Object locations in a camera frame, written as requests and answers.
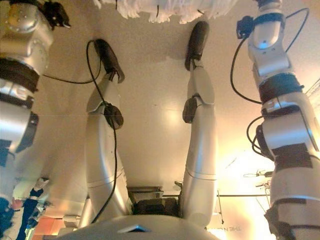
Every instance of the black wire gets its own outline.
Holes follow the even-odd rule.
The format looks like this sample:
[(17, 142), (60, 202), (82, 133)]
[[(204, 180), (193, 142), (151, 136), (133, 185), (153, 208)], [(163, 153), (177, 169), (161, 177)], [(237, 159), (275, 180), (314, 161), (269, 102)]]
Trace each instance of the black wire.
[(255, 147), (258, 148), (258, 149), (260, 149), (260, 147), (257, 146), (257, 145), (255, 145), (254, 141), (251, 140), (250, 135), (249, 135), (249, 130), (250, 130), (251, 125), (254, 124), (255, 121), (257, 121), (257, 120), (259, 120), (259, 119), (261, 119), (261, 118), (263, 118), (263, 117), (264, 117), (264, 116), (258, 116), (258, 117), (256, 117), (255, 119), (253, 119), (253, 120), (249, 123), (248, 127), (246, 128), (246, 137), (248, 138), (248, 140), (249, 140), (249, 142), (251, 143), (251, 145), (252, 145), (252, 146), (255, 146)]
[(12, 152), (8, 151), (8, 154), (11, 155), (13, 157), (13, 160), (16, 159), (16, 155), (14, 155)]
[(252, 150), (253, 150), (256, 154), (259, 154), (259, 155), (261, 155), (261, 156), (264, 157), (264, 155), (263, 155), (261, 152), (258, 152), (258, 151), (255, 149), (255, 144), (254, 144), (254, 142), (256, 141), (256, 139), (257, 139), (257, 136), (254, 136), (253, 144), (251, 145), (251, 148), (252, 148)]
[[(89, 72), (90, 72), (90, 75), (92, 77), (92, 80), (93, 80), (93, 83), (96, 87), (96, 90), (98, 91), (99, 95), (100, 95), (100, 98), (104, 104), (104, 107), (105, 108), (108, 108), (108, 104), (106, 103), (100, 89), (99, 89), (99, 86), (95, 80), (95, 77), (94, 77), (94, 74), (92, 72), (92, 69), (91, 69), (91, 66), (90, 66), (90, 61), (89, 61), (89, 46), (90, 46), (90, 43), (93, 43), (94, 41), (93, 40), (90, 40), (88, 41), (87, 45), (86, 45), (86, 51), (85, 51), (85, 54), (86, 54), (86, 63), (88, 65), (88, 68), (89, 68)], [(102, 206), (102, 208), (100, 209), (100, 211), (97, 213), (97, 215), (95, 216), (95, 218), (92, 220), (92, 224), (95, 223), (98, 218), (100, 217), (100, 215), (102, 214), (102, 212), (105, 210), (105, 208), (107, 207), (108, 203), (110, 202), (112, 196), (114, 195), (115, 193), (115, 190), (116, 190), (116, 183), (117, 183), (117, 170), (118, 170), (118, 159), (117, 159), (117, 134), (116, 134), (116, 128), (115, 128), (115, 124), (114, 124), (114, 121), (112, 118), (110, 118), (111, 120), (111, 127), (113, 129), (113, 137), (114, 137), (114, 180), (113, 180), (113, 187), (112, 187), (112, 190), (111, 190), (111, 193), (109, 195), (109, 197), (107, 198), (107, 200), (105, 201), (104, 205)]]
[(200, 11), (199, 9), (197, 9), (197, 11), (198, 11), (199, 13), (201, 13), (202, 15), (205, 15), (205, 13), (202, 12), (202, 11)]
[[(100, 75), (100, 72), (101, 72), (101, 60), (99, 61), (99, 70), (98, 70), (98, 73), (97, 73), (96, 77), (94, 78), (95, 80), (98, 79), (98, 77)], [(93, 83), (93, 80), (89, 80), (89, 81), (69, 81), (69, 80), (64, 80), (64, 79), (61, 79), (61, 78), (58, 78), (58, 77), (55, 77), (55, 76), (50, 76), (50, 75), (47, 75), (47, 74), (43, 74), (43, 76), (47, 77), (47, 78), (50, 78), (50, 79), (58, 80), (58, 81), (61, 81), (61, 82), (64, 82), (64, 83), (69, 83), (69, 84), (90, 84), (90, 83)]]
[(236, 63), (236, 59), (237, 59), (237, 55), (238, 55), (238, 52), (242, 46), (242, 44), (247, 40), (248, 37), (245, 37), (241, 40), (241, 42), (239, 43), (238, 47), (236, 48), (235, 50), (235, 53), (234, 53), (234, 56), (233, 56), (233, 59), (232, 59), (232, 65), (231, 65), (231, 70), (230, 70), (230, 82), (231, 82), (231, 87), (233, 89), (233, 91), (238, 94), (241, 98), (249, 101), (249, 102), (252, 102), (252, 103), (255, 103), (255, 104), (262, 104), (260, 101), (256, 101), (256, 100), (253, 100), (251, 98), (248, 98), (244, 95), (242, 95), (240, 92), (238, 92), (238, 90), (236, 89), (235, 85), (234, 85), (234, 68), (235, 68), (235, 63)]
[(302, 11), (306, 11), (306, 14), (305, 14), (305, 17), (304, 17), (304, 20), (299, 28), (299, 31), (296, 33), (295, 37), (293, 38), (293, 40), (291, 41), (291, 43), (289, 44), (289, 46), (287, 47), (287, 49), (285, 50), (285, 52), (288, 52), (288, 50), (291, 48), (291, 46), (294, 44), (294, 42), (296, 41), (296, 39), (298, 38), (300, 32), (302, 31), (302, 29), (304, 28), (305, 24), (306, 24), (306, 21), (308, 20), (308, 17), (309, 17), (309, 8), (301, 8), (300, 10), (298, 11), (295, 11), (294, 13), (291, 13), (290, 15), (286, 16), (285, 18), (286, 19), (289, 19), (293, 16), (295, 16), (296, 14), (302, 12)]

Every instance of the bright light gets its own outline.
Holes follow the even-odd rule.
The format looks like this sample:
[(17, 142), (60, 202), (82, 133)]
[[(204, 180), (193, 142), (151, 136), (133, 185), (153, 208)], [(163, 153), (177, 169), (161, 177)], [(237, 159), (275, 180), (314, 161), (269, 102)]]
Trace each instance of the bright light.
[(207, 231), (220, 240), (228, 240), (227, 235), (223, 229), (209, 228), (207, 229)]

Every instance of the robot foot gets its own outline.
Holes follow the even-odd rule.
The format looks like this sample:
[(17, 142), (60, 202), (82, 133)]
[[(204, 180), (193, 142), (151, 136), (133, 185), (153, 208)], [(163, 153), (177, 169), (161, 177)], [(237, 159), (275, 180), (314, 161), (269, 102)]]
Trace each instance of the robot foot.
[(106, 73), (116, 72), (119, 76), (118, 83), (122, 83), (125, 80), (125, 74), (111, 46), (103, 39), (96, 39), (94, 40), (94, 48), (103, 63)]
[(209, 24), (206, 21), (199, 21), (193, 28), (186, 54), (184, 66), (190, 71), (192, 59), (200, 60), (209, 34)]

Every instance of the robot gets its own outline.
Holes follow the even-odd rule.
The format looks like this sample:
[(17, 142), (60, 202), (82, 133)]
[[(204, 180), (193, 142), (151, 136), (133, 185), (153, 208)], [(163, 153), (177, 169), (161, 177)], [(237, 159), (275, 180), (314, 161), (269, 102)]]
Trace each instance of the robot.
[[(28, 99), (33, 99), (53, 40), (51, 24), (43, 14), (45, 11), (35, 5), (37, 1), (10, 2), (9, 28), (3, 37), (7, 41), (1, 39), (0, 64), (1, 151), (7, 152), (4, 164), (12, 154), (32, 144), (38, 118), (31, 119), (34, 114)], [(320, 239), (319, 124), (282, 46), (285, 28), (282, 0), (257, 2), (258, 17), (252, 20), (248, 32), (239, 32), (239, 37), (248, 38), (262, 103), (264, 121), (256, 130), (257, 140), (262, 154), (275, 163), (271, 208), (265, 217), (270, 232), (278, 239), (317, 240)], [(21, 11), (31, 11), (30, 16), (37, 16), (38, 20), (21, 20), (17, 17)], [(70, 26), (66, 15), (57, 16), (60, 17), (51, 18), (59, 19), (56, 26)], [(87, 185), (98, 222), (60, 239), (217, 239), (204, 231), (216, 202), (218, 182), (214, 90), (201, 62), (208, 30), (205, 22), (195, 26), (185, 61), (191, 77), (183, 120), (191, 124), (191, 138), (176, 216), (131, 215), (132, 202), (114, 137), (123, 124), (117, 84), (125, 76), (108, 43), (102, 39), (93, 41), (106, 70), (99, 91), (92, 93), (87, 104)], [(12, 38), (14, 47), (8, 41)], [(17, 113), (25, 117), (17, 120), (13, 117)], [(27, 134), (29, 125), (33, 126), (33, 134)], [(24, 135), (31, 136), (27, 143)]]

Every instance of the white fringe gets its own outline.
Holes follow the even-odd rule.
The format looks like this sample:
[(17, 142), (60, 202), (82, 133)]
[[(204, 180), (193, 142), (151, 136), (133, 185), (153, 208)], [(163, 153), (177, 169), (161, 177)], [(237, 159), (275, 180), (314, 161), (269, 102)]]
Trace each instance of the white fringe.
[[(140, 12), (150, 13), (149, 22), (169, 22), (172, 15), (179, 15), (180, 24), (186, 24), (202, 16), (210, 18), (225, 15), (238, 0), (117, 0), (117, 11), (122, 17), (139, 18)], [(103, 4), (115, 4), (116, 0), (93, 0), (101, 9)]]

